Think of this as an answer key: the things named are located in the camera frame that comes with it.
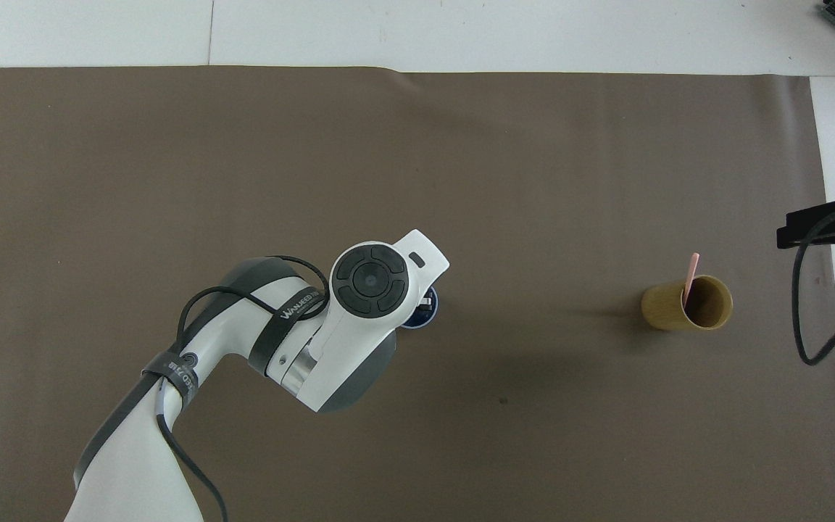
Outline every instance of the white robotic arm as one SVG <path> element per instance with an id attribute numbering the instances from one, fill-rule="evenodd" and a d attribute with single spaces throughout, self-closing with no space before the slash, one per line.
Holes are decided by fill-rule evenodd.
<path id="1" fill-rule="evenodd" d="M 183 404 L 231 353 L 314 412 L 352 405 L 388 365 L 395 329 L 447 268 L 419 231 L 395 244 L 364 242 L 335 262 L 323 307 L 324 297 L 282 259 L 241 263 L 223 286 L 251 294 L 272 312 L 238 295 L 212 300 L 185 330 L 183 349 L 158 357 L 170 382 L 146 373 L 89 443 L 74 473 L 77 492 L 67 522 L 202 520 L 158 415 L 172 429 Z M 177 379 L 178 386 L 170 386 Z"/>

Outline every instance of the center round button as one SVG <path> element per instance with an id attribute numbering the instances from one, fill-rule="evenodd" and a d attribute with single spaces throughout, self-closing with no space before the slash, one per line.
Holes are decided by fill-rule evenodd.
<path id="1" fill-rule="evenodd" d="M 365 263 L 354 272 L 354 288 L 366 297 L 378 297 L 389 287 L 389 270 L 378 263 Z"/>

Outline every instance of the brown leather surface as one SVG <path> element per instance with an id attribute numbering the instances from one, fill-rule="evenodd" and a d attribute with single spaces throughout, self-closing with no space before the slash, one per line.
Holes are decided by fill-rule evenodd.
<path id="1" fill-rule="evenodd" d="M 797 359 L 775 248 L 822 201 L 806 78 L 0 70 L 0 520 L 65 515 L 196 291 L 411 228 L 441 313 L 357 405 L 225 360 L 176 424 L 233 520 L 835 520 L 835 353 Z M 695 251 L 732 319 L 649 329 Z"/>

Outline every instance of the brown mat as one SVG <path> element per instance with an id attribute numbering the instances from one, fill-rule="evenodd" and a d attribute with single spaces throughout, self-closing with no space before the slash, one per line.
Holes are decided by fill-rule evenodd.
<path id="1" fill-rule="evenodd" d="M 451 261 L 441 314 L 360 403 L 226 360 L 176 424 L 232 519 L 835 520 L 835 354 L 799 363 L 774 245 L 822 201 L 806 78 L 0 70 L 0 520 L 65 515 L 195 291 L 411 228 Z M 693 251 L 732 320 L 650 330 Z"/>

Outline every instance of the velcro strap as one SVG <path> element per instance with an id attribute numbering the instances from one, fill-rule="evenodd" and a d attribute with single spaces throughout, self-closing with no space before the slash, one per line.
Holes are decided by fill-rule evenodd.
<path id="1" fill-rule="evenodd" d="M 199 390 L 199 377 L 196 376 L 195 370 L 192 370 L 188 361 L 172 352 L 162 351 L 157 354 L 141 373 L 153 373 L 175 386 L 176 391 L 182 396 L 183 410 Z"/>
<path id="2" fill-rule="evenodd" d="M 269 323 L 262 328 L 246 362 L 265 376 L 269 360 L 273 358 L 279 344 L 285 341 L 288 332 L 295 326 L 295 323 L 298 323 L 302 315 L 321 301 L 324 301 L 324 295 L 311 286 L 289 297 L 288 301 L 285 301 L 285 304 L 282 304 L 282 307 L 279 307 L 279 310 L 269 318 Z"/>

